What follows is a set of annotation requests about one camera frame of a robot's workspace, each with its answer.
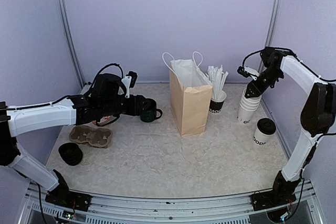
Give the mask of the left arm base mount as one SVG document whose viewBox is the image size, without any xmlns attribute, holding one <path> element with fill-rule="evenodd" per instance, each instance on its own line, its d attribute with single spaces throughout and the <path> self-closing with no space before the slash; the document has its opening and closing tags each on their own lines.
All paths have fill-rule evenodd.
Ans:
<svg viewBox="0 0 336 224">
<path fill-rule="evenodd" d="M 47 193 L 46 202 L 65 208 L 87 212 L 92 196 L 68 189 L 55 188 Z"/>
</svg>

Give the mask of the white paper cup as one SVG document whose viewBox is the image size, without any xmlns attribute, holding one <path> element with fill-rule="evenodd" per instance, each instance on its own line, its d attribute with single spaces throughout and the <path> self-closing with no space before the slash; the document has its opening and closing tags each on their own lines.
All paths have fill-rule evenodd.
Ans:
<svg viewBox="0 0 336 224">
<path fill-rule="evenodd" d="M 266 134 L 263 134 L 257 127 L 256 127 L 256 130 L 255 130 L 255 134 L 254 134 L 254 137 L 253 137 L 253 140 L 254 142 L 259 145 L 259 146 L 262 146 L 262 145 L 265 145 L 268 141 L 269 141 L 269 138 L 271 137 L 272 135 L 266 135 Z"/>
</svg>

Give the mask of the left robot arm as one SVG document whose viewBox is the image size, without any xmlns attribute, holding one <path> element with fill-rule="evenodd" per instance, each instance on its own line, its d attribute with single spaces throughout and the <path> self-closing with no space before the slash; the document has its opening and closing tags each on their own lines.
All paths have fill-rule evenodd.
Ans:
<svg viewBox="0 0 336 224">
<path fill-rule="evenodd" d="M 134 77 L 98 74 L 84 94 L 69 95 L 58 101 L 29 106 L 7 106 L 1 102 L 1 165 L 8 166 L 39 184 L 66 206 L 73 193 L 62 175 L 48 170 L 17 143 L 17 136 L 55 126 L 99 122 L 105 116 L 139 116 L 150 106 L 149 99 L 131 95 Z"/>
</svg>

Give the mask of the brown paper bag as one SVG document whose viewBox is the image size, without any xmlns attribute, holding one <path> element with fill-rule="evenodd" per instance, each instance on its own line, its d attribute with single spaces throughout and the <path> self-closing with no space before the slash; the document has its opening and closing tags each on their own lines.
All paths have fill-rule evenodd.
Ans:
<svg viewBox="0 0 336 224">
<path fill-rule="evenodd" d="M 193 52 L 192 59 L 175 59 L 164 52 L 162 59 L 172 60 L 164 64 L 170 73 L 170 107 L 181 137 L 201 134 L 205 131 L 213 85 L 200 70 L 203 56 Z"/>
</svg>

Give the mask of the black cup lid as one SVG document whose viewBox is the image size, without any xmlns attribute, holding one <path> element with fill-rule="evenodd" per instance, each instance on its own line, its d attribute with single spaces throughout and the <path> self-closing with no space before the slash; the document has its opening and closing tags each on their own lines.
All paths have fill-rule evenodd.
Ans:
<svg viewBox="0 0 336 224">
<path fill-rule="evenodd" d="M 257 128 L 266 135 L 273 135 L 276 131 L 276 126 L 273 120 L 262 118 L 257 122 Z"/>
</svg>

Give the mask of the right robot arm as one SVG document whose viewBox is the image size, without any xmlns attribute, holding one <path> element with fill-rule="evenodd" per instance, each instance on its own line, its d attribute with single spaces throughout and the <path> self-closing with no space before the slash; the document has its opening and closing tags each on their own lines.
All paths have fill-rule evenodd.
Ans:
<svg viewBox="0 0 336 224">
<path fill-rule="evenodd" d="M 320 140 L 330 135 L 329 129 L 335 122 L 335 81 L 321 78 L 290 49 L 265 47 L 257 53 L 265 67 L 262 73 L 245 65 L 239 66 L 237 70 L 245 78 L 252 78 L 247 85 L 245 98 L 261 96 L 285 75 L 307 94 L 300 114 L 301 132 L 296 147 L 268 194 L 269 201 L 279 205 L 293 194 L 302 180 L 303 171 L 312 160 Z"/>
</svg>

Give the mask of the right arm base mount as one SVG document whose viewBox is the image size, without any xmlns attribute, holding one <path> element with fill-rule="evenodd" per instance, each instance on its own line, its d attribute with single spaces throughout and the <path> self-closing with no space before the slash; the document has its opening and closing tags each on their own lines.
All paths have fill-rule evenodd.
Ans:
<svg viewBox="0 0 336 224">
<path fill-rule="evenodd" d="M 287 188 L 286 190 L 269 190 L 253 193 L 251 203 L 254 211 L 273 208 L 296 201 L 295 188 Z"/>
</svg>

